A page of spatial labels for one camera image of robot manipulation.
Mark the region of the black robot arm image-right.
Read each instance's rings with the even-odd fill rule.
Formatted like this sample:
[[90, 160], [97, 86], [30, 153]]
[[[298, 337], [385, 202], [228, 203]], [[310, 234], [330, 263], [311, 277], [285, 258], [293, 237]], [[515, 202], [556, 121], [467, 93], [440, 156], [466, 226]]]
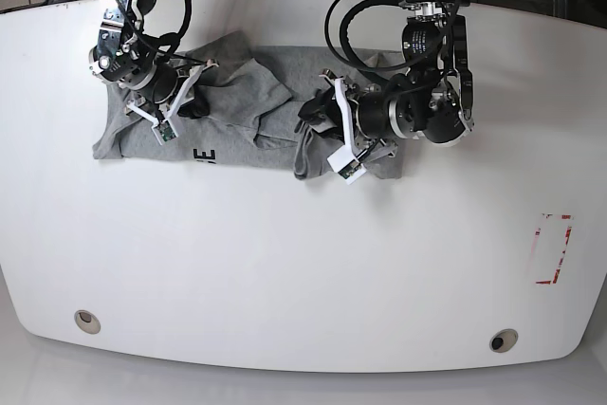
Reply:
[[[473, 128], [473, 77], [469, 70], [466, 19], [469, 0], [363, 0], [342, 17], [331, 54], [355, 69], [368, 86], [325, 70], [329, 87], [307, 101], [300, 124], [341, 146], [330, 158], [335, 169], [394, 156], [398, 142], [423, 137], [449, 145]], [[371, 67], [354, 50], [352, 22], [364, 11], [393, 7], [411, 12], [400, 37], [403, 61]]]

